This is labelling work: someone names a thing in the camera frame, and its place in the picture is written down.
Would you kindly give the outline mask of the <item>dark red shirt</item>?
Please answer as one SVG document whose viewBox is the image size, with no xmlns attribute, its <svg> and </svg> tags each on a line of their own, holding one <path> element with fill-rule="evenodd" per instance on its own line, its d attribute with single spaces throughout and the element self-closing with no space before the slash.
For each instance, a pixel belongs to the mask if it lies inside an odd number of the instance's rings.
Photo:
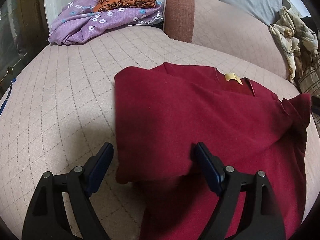
<svg viewBox="0 0 320 240">
<path fill-rule="evenodd" d="M 225 165 L 264 171 L 286 237 L 306 202 L 305 148 L 311 98 L 279 99 L 255 81 L 227 81 L 216 68 L 163 63 L 115 76 L 116 180 L 142 187 L 140 239 L 197 239 L 218 198 L 191 159 L 203 142 Z"/>
</svg>

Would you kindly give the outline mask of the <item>beige patterned crumpled cloth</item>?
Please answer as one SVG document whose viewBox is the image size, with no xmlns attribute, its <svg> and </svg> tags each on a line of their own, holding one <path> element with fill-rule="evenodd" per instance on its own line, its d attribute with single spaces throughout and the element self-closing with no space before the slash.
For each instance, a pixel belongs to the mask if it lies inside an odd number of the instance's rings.
<svg viewBox="0 0 320 240">
<path fill-rule="evenodd" d="M 313 119 L 319 129 L 319 44 L 317 34 L 294 13 L 282 7 L 280 19 L 269 26 L 287 60 L 288 80 L 311 95 Z"/>
</svg>

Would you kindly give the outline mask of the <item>wooden glass door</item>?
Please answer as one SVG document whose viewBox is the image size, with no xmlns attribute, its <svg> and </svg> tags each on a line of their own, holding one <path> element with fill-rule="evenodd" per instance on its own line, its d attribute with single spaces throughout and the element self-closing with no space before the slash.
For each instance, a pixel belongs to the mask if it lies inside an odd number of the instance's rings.
<svg viewBox="0 0 320 240">
<path fill-rule="evenodd" d="M 48 44 L 44 0 L 1 0 L 1 96 Z"/>
</svg>

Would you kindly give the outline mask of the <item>purple floral cloth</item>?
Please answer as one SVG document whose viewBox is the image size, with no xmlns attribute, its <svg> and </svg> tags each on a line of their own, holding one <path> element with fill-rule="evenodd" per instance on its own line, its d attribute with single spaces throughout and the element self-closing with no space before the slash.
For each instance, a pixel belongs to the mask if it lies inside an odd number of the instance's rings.
<svg viewBox="0 0 320 240">
<path fill-rule="evenodd" d="M 150 9 L 121 8 L 93 12 L 98 0 L 73 0 L 52 22 L 48 41 L 58 45 L 84 44 L 104 32 L 125 25 L 154 25 L 163 21 L 163 3 Z"/>
</svg>

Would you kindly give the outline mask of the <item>pink brown bolster pillow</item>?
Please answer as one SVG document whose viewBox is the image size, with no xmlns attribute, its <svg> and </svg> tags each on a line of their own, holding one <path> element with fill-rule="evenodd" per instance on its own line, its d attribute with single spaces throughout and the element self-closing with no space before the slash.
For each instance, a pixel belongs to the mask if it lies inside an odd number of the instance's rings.
<svg viewBox="0 0 320 240">
<path fill-rule="evenodd" d="M 238 57 L 288 79 L 287 61 L 269 28 L 218 0 L 165 0 L 164 32 L 172 39 Z"/>
</svg>

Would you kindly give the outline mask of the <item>orange black patterned cloth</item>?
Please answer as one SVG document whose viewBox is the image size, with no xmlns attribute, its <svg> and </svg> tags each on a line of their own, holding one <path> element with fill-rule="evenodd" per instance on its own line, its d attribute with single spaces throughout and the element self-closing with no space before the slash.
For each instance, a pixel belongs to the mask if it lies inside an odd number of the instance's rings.
<svg viewBox="0 0 320 240">
<path fill-rule="evenodd" d="M 93 12 L 109 11 L 121 8 L 150 9 L 156 6 L 156 0 L 98 0 Z"/>
</svg>

